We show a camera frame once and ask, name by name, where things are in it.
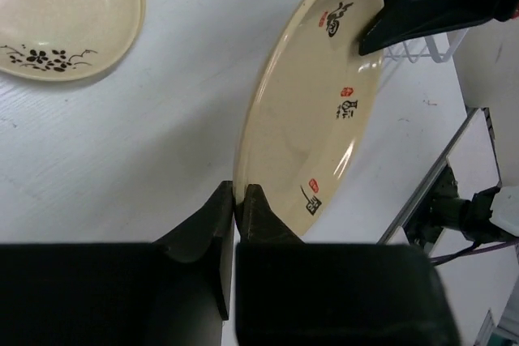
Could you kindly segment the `cream plate with red seal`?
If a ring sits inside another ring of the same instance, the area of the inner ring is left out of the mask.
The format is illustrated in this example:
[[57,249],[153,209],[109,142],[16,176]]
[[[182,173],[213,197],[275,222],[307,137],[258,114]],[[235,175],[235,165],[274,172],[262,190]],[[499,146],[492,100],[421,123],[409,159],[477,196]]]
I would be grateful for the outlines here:
[[234,197],[260,185],[272,211],[304,235],[337,192],[358,150],[383,54],[358,38],[384,0],[302,0],[251,96],[234,157]]

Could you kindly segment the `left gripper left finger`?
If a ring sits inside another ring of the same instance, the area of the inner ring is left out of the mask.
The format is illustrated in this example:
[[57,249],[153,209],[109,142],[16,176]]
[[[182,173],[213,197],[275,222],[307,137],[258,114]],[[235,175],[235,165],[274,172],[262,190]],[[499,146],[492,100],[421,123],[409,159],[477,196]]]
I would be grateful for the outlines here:
[[2,344],[220,344],[233,205],[224,181],[153,242],[2,245]]

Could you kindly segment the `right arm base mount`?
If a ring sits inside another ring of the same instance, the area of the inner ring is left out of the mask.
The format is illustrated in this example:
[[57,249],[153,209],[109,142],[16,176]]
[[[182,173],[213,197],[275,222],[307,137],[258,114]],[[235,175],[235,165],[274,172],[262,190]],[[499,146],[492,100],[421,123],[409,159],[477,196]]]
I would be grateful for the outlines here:
[[508,242],[516,237],[491,222],[491,203],[501,191],[498,186],[479,191],[471,199],[458,194],[453,170],[445,167],[411,212],[404,230],[410,243],[434,244],[445,230],[458,231],[478,244]]

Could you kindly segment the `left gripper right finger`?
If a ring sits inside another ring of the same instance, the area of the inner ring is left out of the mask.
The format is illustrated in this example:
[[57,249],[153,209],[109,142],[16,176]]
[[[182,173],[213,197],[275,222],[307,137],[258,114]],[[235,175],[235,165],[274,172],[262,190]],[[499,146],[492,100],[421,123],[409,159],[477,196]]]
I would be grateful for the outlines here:
[[306,243],[260,185],[239,207],[234,328],[241,345],[455,345],[440,276],[408,245]]

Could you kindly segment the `cream plate with dark mark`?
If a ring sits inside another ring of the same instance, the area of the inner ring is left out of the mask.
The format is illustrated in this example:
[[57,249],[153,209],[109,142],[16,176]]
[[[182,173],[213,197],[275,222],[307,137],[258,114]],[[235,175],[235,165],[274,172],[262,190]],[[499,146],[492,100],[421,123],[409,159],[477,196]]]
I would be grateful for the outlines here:
[[146,0],[1,0],[1,71],[65,82],[116,65],[135,43]]

